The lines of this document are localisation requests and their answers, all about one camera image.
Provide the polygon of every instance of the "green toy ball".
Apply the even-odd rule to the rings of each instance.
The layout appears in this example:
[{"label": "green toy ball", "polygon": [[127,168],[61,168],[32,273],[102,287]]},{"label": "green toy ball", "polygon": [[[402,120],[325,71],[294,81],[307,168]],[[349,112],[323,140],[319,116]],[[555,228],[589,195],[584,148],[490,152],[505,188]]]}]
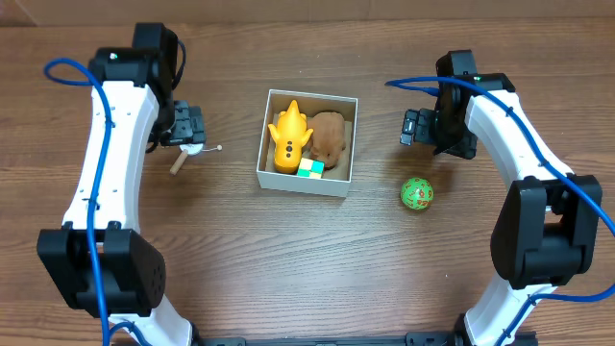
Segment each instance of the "green toy ball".
[{"label": "green toy ball", "polygon": [[433,188],[430,182],[421,178],[410,178],[402,186],[402,202],[412,210],[428,208],[433,201]]}]

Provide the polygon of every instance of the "brown plush toy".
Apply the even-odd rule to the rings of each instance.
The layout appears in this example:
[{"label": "brown plush toy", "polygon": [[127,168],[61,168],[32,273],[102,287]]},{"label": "brown plush toy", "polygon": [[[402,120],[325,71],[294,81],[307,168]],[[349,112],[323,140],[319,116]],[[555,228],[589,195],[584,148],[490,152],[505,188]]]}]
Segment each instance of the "brown plush toy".
[{"label": "brown plush toy", "polygon": [[323,111],[307,120],[307,128],[313,129],[307,147],[311,159],[322,161],[326,168],[333,168],[346,149],[344,117],[334,111]]}]

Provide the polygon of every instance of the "wooden table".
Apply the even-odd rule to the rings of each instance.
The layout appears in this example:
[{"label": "wooden table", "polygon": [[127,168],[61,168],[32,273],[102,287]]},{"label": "wooden table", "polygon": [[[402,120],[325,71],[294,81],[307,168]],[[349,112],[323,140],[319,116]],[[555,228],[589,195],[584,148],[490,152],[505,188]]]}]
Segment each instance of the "wooden table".
[{"label": "wooden table", "polygon": [[[200,105],[222,153],[148,155],[140,225],[163,254],[166,293],[204,336],[359,336],[449,330],[493,275],[489,238],[506,188],[482,145],[464,161],[399,144],[403,112],[427,95],[385,81],[433,75],[449,50],[505,72],[551,149],[602,184],[615,214],[615,21],[417,20],[172,25],[188,49],[175,96]],[[0,344],[97,345],[98,320],[69,309],[36,253],[75,192],[90,126],[89,88],[44,79],[56,57],[81,62],[127,46],[131,27],[0,29]],[[77,77],[67,72],[68,77]],[[359,99],[346,199],[263,190],[255,174],[267,91]],[[413,213],[401,184],[418,176],[435,203]],[[281,223],[278,218],[283,212]],[[613,282],[615,241],[602,224],[590,271],[559,291]],[[543,302],[524,324],[547,345],[612,345],[615,301]]]}]

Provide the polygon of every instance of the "colorful cube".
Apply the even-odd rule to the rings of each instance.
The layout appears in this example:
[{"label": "colorful cube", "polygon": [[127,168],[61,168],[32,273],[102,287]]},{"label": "colorful cube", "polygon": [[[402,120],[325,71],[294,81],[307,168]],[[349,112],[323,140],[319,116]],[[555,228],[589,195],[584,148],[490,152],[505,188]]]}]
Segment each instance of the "colorful cube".
[{"label": "colorful cube", "polygon": [[323,177],[324,170],[325,164],[323,162],[301,158],[301,161],[299,162],[299,171],[297,171],[297,176],[320,179]]}]

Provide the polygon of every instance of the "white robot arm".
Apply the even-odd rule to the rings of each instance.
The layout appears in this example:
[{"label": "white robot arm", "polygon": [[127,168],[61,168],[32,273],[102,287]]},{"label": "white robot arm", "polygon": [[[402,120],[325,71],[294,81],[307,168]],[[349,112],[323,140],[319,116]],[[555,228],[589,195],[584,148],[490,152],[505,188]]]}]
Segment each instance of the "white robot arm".
[{"label": "white robot arm", "polygon": [[[519,96],[515,92],[497,90],[491,92],[512,107],[532,133],[541,152],[547,160],[562,174],[572,174],[573,171],[560,161],[549,150],[542,138],[536,133],[524,114]],[[496,164],[504,185],[509,188],[514,181],[522,181],[526,177],[536,177],[539,180],[554,180],[555,177],[543,167],[535,157],[521,130],[504,110],[499,108],[484,96],[473,96],[468,103],[465,124],[468,130],[475,134],[484,144],[487,152]],[[480,297],[475,307],[469,309],[464,317],[464,324],[472,345],[490,346],[502,335],[521,306],[530,295],[536,293],[552,293],[556,289],[551,284],[532,284],[523,289],[513,289],[507,280],[497,273]],[[531,306],[525,313],[521,323],[510,333],[503,345],[509,345],[515,340],[515,333],[523,321],[533,310]]]},{"label": "white robot arm", "polygon": [[[457,324],[456,332],[463,336],[464,345],[508,345],[515,341],[517,329],[534,308],[529,306],[516,324],[511,324],[529,296],[552,293],[574,275],[587,271],[598,216],[541,164],[507,111],[463,84],[487,89],[508,111],[514,110],[546,161],[598,204],[602,190],[594,177],[574,175],[547,147],[529,123],[514,86],[504,74],[479,74],[471,51],[449,52],[438,60],[436,70],[438,78],[388,83],[397,87],[428,80],[440,83],[434,111],[406,112],[400,142],[432,144],[436,146],[434,154],[469,160],[477,153],[479,139],[495,162],[508,189],[491,237],[496,273],[479,302],[463,316],[461,326]],[[450,77],[462,82],[452,83]],[[560,222],[545,224],[546,212],[562,215]]]},{"label": "white robot arm", "polygon": [[99,315],[85,246],[88,198],[106,131],[101,95],[95,88],[91,93],[92,126],[77,191],[62,228],[41,231],[37,245],[38,255],[70,307],[109,318],[114,324],[130,322],[148,343],[162,346],[199,342],[196,328],[164,295],[164,259],[140,236],[138,223],[138,193],[148,142],[154,143],[151,148],[158,143],[205,142],[200,109],[172,100],[177,45],[175,34],[163,25],[137,24],[133,48],[102,48],[89,66],[103,82],[113,123],[94,212],[110,315]]}]

